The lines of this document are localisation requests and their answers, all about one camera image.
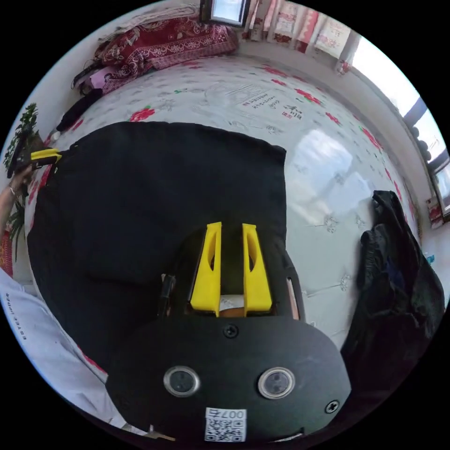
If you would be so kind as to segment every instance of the black fabric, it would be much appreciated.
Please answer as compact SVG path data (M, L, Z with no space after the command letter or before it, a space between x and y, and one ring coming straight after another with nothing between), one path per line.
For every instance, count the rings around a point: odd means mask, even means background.
M108 370L156 315L161 274L208 223L255 224L283 242L285 151L187 123L121 122L64 152L28 235L37 285L66 332Z
M375 225L361 237L360 297L341 349L352 393L338 421L368 412L405 379L444 314L441 282L406 223L397 195L375 191L373 206Z
M61 122L56 127L57 131L65 131L88 110L103 95L101 89L91 90L85 97L79 99L65 114L62 116Z

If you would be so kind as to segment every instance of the black jacket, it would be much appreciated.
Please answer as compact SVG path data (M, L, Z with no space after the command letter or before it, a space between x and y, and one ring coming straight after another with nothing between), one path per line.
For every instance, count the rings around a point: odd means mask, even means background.
M352 393L340 412L383 401L425 352L444 314L441 282L405 221L397 195L375 191L375 225L361 237L358 305L341 353Z

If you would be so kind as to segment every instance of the camera lens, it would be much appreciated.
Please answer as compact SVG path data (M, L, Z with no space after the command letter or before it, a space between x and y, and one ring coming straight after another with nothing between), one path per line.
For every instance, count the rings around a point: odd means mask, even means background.
M289 395L295 385L294 374L283 367L266 370L259 378L258 390L263 397L276 400Z
M164 375L164 386L168 392L176 397L189 397L200 388L198 375L185 366L175 366Z

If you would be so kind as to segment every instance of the blue object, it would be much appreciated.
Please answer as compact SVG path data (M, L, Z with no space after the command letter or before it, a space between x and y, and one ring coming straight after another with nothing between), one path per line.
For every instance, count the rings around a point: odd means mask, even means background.
M399 289L405 290L405 280L403 278L402 272L399 271L394 263L388 258L386 262L386 271L389 275L389 279L397 286Z

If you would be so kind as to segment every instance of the curtain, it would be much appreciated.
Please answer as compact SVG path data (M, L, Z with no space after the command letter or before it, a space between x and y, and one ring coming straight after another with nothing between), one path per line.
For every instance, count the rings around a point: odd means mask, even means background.
M302 53L321 50L337 60L340 75L350 70L360 41L359 34L341 22L286 0L251 0L242 38Z

